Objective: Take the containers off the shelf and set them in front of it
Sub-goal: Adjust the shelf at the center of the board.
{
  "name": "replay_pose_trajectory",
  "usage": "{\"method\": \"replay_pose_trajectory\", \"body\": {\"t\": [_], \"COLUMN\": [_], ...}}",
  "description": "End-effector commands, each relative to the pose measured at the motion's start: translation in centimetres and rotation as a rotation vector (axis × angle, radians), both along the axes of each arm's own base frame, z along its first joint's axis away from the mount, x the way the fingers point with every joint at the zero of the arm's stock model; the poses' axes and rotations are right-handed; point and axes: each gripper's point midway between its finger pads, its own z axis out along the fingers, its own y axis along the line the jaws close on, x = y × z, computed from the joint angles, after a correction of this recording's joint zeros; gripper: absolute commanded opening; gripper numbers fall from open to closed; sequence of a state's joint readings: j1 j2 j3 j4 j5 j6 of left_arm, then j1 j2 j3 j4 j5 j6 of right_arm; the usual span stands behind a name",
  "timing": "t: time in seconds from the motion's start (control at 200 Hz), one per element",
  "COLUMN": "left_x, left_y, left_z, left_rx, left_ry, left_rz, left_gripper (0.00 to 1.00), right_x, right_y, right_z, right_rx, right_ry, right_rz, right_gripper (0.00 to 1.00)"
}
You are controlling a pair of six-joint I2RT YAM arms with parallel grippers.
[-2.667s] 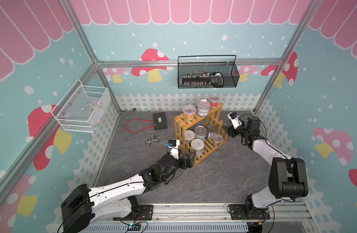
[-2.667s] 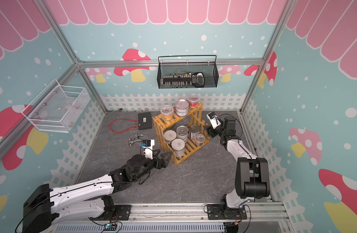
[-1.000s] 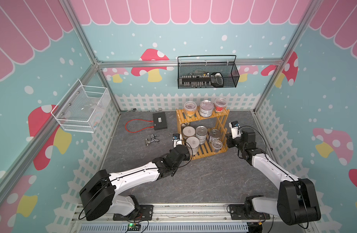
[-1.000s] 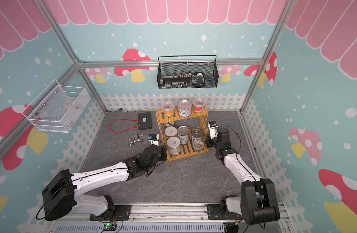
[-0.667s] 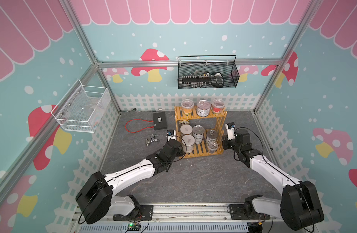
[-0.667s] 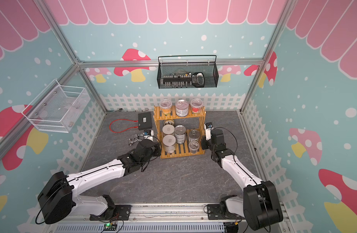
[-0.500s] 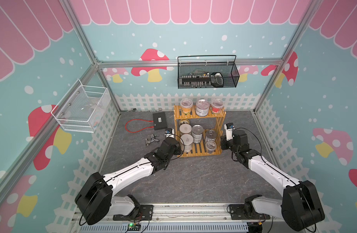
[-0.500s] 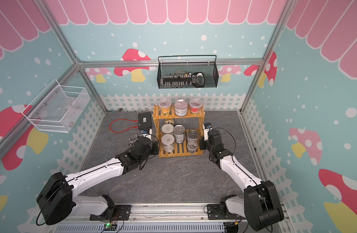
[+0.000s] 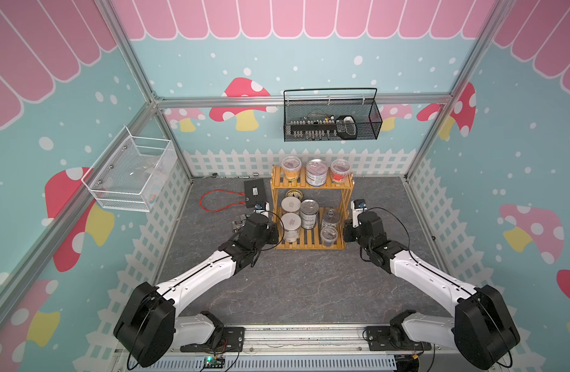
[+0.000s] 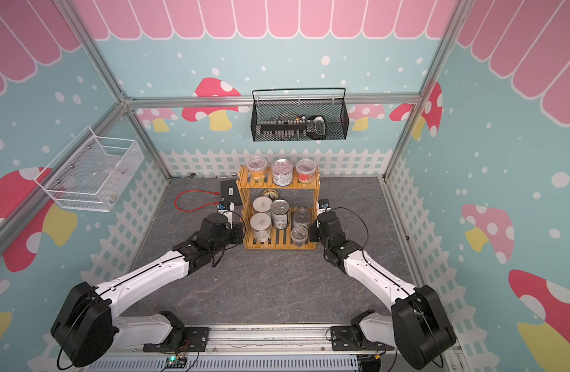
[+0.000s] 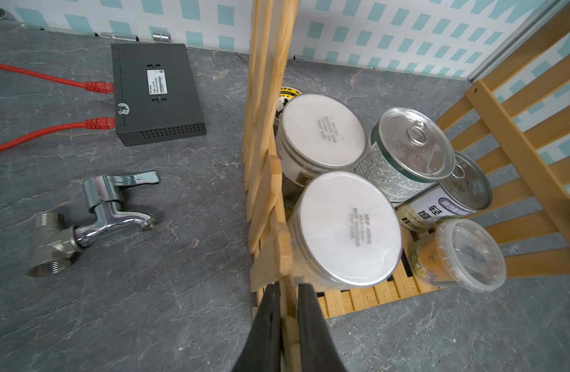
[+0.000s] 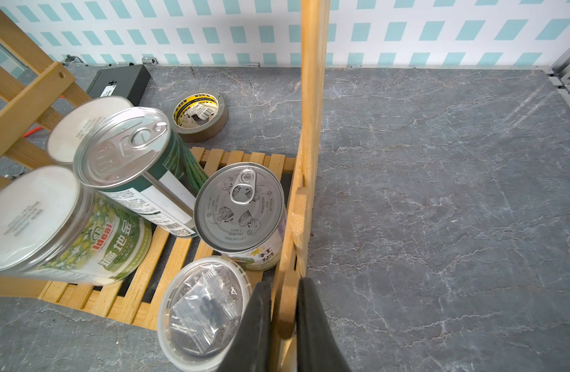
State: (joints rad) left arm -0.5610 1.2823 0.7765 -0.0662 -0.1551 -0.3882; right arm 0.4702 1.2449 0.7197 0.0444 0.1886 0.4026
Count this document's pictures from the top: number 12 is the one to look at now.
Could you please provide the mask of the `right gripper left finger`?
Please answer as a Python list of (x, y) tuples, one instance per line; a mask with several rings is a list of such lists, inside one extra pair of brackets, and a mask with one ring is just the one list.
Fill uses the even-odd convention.
[(262, 281), (252, 292), (238, 332), (218, 371), (269, 370), (271, 309), (271, 284)]

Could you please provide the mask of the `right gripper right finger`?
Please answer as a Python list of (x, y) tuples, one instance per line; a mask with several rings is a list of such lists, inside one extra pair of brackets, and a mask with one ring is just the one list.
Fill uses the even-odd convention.
[(336, 344), (313, 280), (299, 281), (296, 308), (297, 370), (351, 371)]

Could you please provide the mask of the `wooden two-tier shelf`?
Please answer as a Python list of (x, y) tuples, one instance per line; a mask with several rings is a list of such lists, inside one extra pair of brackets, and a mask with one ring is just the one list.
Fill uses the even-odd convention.
[[(223, 165), (248, 160), (266, 164), (276, 175), (283, 172), (293, 175), (283, 253), (274, 280), (268, 281), (273, 308), (269, 371), (294, 371), (297, 368), (297, 294), (299, 281), (307, 271), (322, 125), (329, 10), (327, 1), (301, 4), (302, 132), (297, 156), (287, 158), (241, 151), (225, 153), (200, 147), (194, 151), (195, 158), (204, 164), (208, 174)], [(5, 101), (5, 107), (0, 111), (0, 158), (9, 157), (28, 168), (45, 166), (51, 159), (44, 150), (29, 143), (24, 133), (35, 123), (52, 129), (60, 122), (60, 114), (52, 107), (57, 99), (80, 105), (88, 101), (88, 94), (61, 63), (49, 58), (1, 9), (0, 43), (37, 75), (30, 85), (23, 85), (0, 66), (0, 99)], [(156, 324), (161, 298), (184, 263), (190, 247), (187, 239), (176, 241), (156, 294), (147, 304), (142, 297), (167, 239), (164, 232), (154, 235), (152, 249), (136, 271), (125, 296), (118, 293), (119, 285), (108, 285), (98, 291), (90, 285), (1, 276), (0, 296), (41, 299), (151, 329)]]

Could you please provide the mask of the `small clear seed jar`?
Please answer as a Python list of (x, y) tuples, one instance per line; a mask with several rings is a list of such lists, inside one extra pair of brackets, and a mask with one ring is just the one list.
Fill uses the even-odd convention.
[(156, 320), (159, 345), (181, 371), (216, 371), (252, 294), (246, 272), (211, 256), (189, 263), (163, 296)]

